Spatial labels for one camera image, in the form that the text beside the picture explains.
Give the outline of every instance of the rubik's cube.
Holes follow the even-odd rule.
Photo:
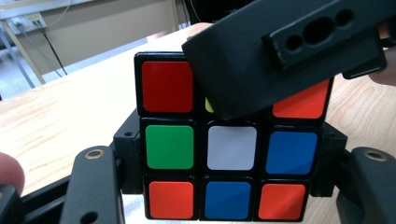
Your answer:
[[[147,218],[303,219],[332,79],[225,121],[182,52],[137,53],[134,67]]]

